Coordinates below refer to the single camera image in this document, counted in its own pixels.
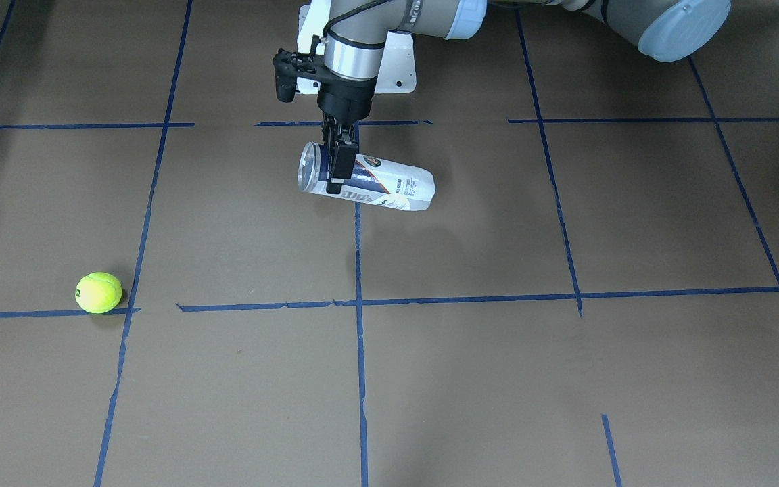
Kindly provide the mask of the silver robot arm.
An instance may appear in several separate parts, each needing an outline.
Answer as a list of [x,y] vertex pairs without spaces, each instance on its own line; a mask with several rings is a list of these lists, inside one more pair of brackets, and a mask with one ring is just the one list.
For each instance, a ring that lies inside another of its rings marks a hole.
[[[692,55],[724,25],[730,1],[560,1],[573,13],[597,19],[639,52],[660,62]],[[328,194],[352,178],[359,151],[353,126],[368,116],[387,38],[392,33],[463,40],[476,34],[486,1],[331,1],[311,53],[323,46],[318,104],[329,151]]]

